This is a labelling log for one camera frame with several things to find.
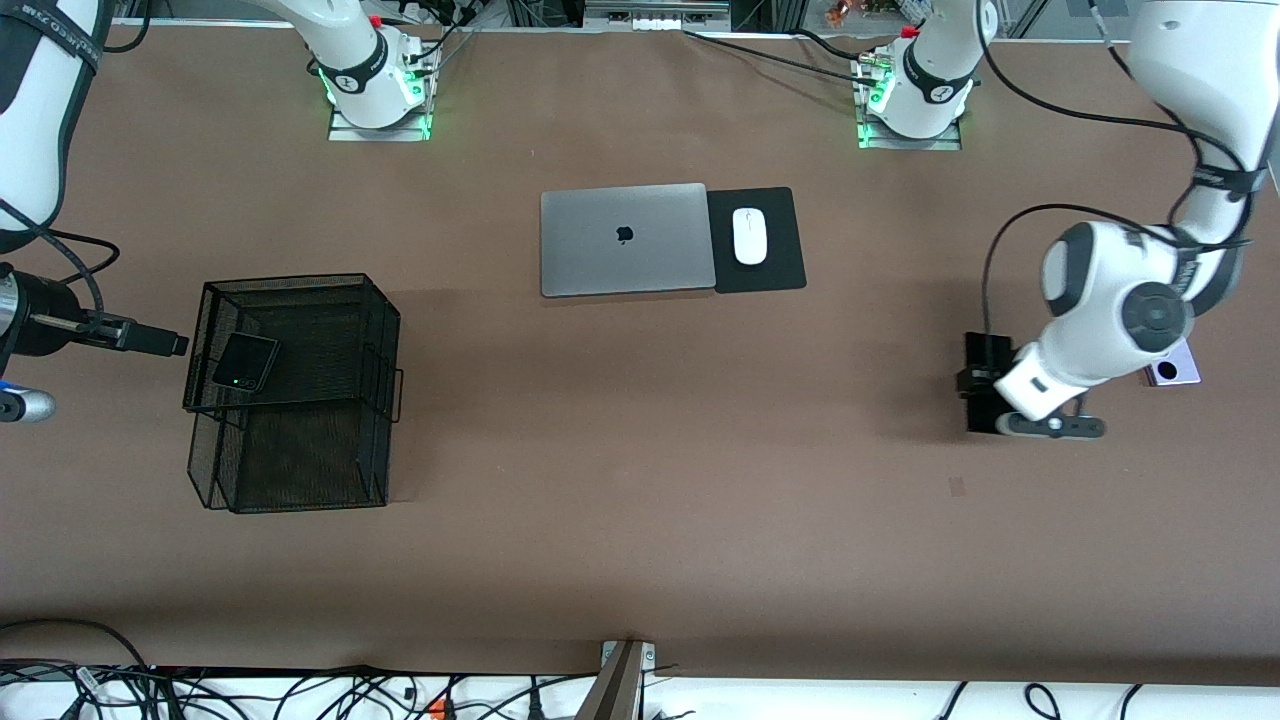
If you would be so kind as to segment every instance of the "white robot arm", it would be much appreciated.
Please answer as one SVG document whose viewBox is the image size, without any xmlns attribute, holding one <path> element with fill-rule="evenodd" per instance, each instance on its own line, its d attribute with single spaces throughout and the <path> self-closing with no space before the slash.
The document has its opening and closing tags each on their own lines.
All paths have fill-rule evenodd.
<svg viewBox="0 0 1280 720">
<path fill-rule="evenodd" d="M 288 19 L 320 65 L 338 110 L 380 128 L 421 105 L 421 42 L 375 28 L 360 0 L 251 0 Z M 0 0 L 0 199 L 36 225 L 61 208 L 67 150 L 102 59 L 111 0 Z M 0 208 L 0 254 L 31 242 Z"/>
<path fill-rule="evenodd" d="M 1050 247 L 1042 290 L 1055 319 L 996 382 L 1028 420 L 1167 356 L 1234 288 L 1280 101 L 1277 37 L 1280 0 L 1142 5 L 1129 51 L 1134 81 L 1234 158 L 1199 143 L 1196 184 L 1172 227 L 1082 223 Z"/>
<path fill-rule="evenodd" d="M 974 13 L 974 3 L 980 12 Z M 888 46 L 892 82 L 868 110 L 893 132 L 911 138 L 942 135 L 964 113 L 973 72 L 982 59 L 978 22 L 987 41 L 996 36 L 998 14 L 991 0 L 933 0 L 933 14 L 916 37 Z"/>
</svg>

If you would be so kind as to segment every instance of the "black phone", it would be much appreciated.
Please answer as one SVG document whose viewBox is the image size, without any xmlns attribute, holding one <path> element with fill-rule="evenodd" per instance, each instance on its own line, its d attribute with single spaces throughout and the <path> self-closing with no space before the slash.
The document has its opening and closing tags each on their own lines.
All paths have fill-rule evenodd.
<svg viewBox="0 0 1280 720">
<path fill-rule="evenodd" d="M 255 334 L 232 333 L 227 338 L 221 360 L 218 361 L 218 368 L 214 370 L 212 382 L 216 386 L 241 392 L 261 392 L 279 351 L 279 341 Z"/>
</svg>

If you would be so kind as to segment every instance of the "power cable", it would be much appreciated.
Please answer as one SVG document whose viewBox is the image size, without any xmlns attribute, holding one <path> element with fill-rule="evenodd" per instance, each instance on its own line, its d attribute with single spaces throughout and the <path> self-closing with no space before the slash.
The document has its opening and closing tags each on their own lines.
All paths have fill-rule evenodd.
<svg viewBox="0 0 1280 720">
<path fill-rule="evenodd" d="M 963 680 L 956 684 L 955 689 L 951 691 L 951 697 L 947 698 L 947 706 L 942 708 L 942 715 L 938 715 L 938 720 L 951 720 L 951 714 L 955 711 L 956 703 L 960 702 L 960 694 L 964 693 L 964 689 L 968 687 L 969 680 Z"/>
<path fill-rule="evenodd" d="M 143 1 L 147 4 L 147 8 L 146 10 L 142 12 L 142 28 L 138 29 L 138 33 L 133 36 L 133 40 L 125 42 L 124 45 L 116 45 L 114 47 L 104 47 L 102 49 L 104 53 L 128 53 L 129 50 L 133 50 L 138 45 L 142 45 L 142 41 L 147 36 L 147 31 L 151 29 L 151 5 L 152 5 L 152 0 L 143 0 Z"/>
<path fill-rule="evenodd" d="M 699 35 L 696 32 L 687 31 L 687 29 L 684 29 L 681 32 L 684 32 L 689 37 L 696 37 L 698 40 L 701 40 L 703 42 L 710 42 L 712 45 L 719 45 L 721 47 L 728 47 L 730 50 L 736 50 L 739 53 L 746 53 L 748 55 L 755 55 L 756 58 L 764 58 L 765 60 L 773 60 L 774 63 L 782 63 L 783 65 L 791 65 L 792 68 L 800 68 L 801 70 L 809 70 L 812 73 L 818 73 L 818 74 L 822 74 L 822 76 L 833 77 L 833 78 L 837 78 L 837 79 L 842 79 L 845 82 L 851 82 L 854 85 L 864 85 L 867 87 L 874 87 L 876 86 L 876 81 L 873 81 L 870 78 L 860 78 L 860 77 L 854 77 L 854 76 L 846 74 L 846 73 L 837 73 L 835 70 L 828 70 L 826 68 L 818 68 L 818 67 L 814 67 L 814 65 L 806 65 L 805 63 L 797 63 L 797 61 L 787 59 L 787 58 L 780 58 L 777 55 L 769 55 L 768 53 L 762 53 L 762 51 L 755 50 L 753 47 L 744 47 L 741 45 L 733 45 L 732 42 L 724 42 L 723 40 L 718 40 L 718 38 L 714 38 L 714 37 L 708 37 L 705 35 Z"/>
</svg>

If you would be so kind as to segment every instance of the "black strap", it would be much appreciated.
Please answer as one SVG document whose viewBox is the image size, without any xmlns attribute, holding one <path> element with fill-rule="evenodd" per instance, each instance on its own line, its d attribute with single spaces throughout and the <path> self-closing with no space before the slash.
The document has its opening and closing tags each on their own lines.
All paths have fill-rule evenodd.
<svg viewBox="0 0 1280 720">
<path fill-rule="evenodd" d="M 910 78 L 911 85 L 920 88 L 920 94 L 924 95 L 924 101 L 929 105 L 943 105 L 950 102 L 957 92 L 964 90 L 969 85 L 969 79 L 973 73 L 956 79 L 942 79 L 937 76 L 929 74 L 920 63 L 915 60 L 915 42 L 906 46 L 906 51 L 902 53 L 902 69 L 906 70 L 906 77 Z"/>
<path fill-rule="evenodd" d="M 1266 165 L 1252 172 L 1228 170 L 1225 168 L 1215 168 L 1213 165 L 1196 165 L 1196 172 L 1192 173 L 1192 182 L 1202 187 L 1225 190 L 1231 202 L 1238 202 L 1245 196 L 1262 190 L 1266 176 Z"/>
<path fill-rule="evenodd" d="M 374 54 L 369 56 L 364 63 L 346 69 L 335 69 L 325 65 L 324 63 L 317 63 L 320 65 L 320 72 L 329 78 L 329 83 L 339 92 L 346 92 L 347 95 L 358 95 L 365 91 L 365 85 L 374 79 L 374 76 L 383 72 L 387 67 L 387 58 L 389 55 L 387 46 L 387 37 L 380 32 L 374 33 L 378 37 L 378 47 L 374 49 Z"/>
<path fill-rule="evenodd" d="M 84 60 L 93 74 L 102 61 L 102 46 L 58 9 L 56 0 L 0 0 L 0 17 L 26 23 L 52 40 L 69 55 Z"/>
</svg>

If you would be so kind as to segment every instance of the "black mouse pad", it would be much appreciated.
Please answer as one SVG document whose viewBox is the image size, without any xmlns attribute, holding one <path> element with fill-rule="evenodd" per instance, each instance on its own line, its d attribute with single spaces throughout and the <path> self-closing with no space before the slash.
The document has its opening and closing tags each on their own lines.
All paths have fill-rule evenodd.
<svg viewBox="0 0 1280 720">
<path fill-rule="evenodd" d="M 714 190 L 707 193 L 707 206 L 716 256 L 716 292 L 796 290 L 808 283 L 790 187 Z M 764 214 L 768 251 L 759 265 L 744 265 L 733 256 L 733 210 L 739 208 L 755 208 Z"/>
</svg>

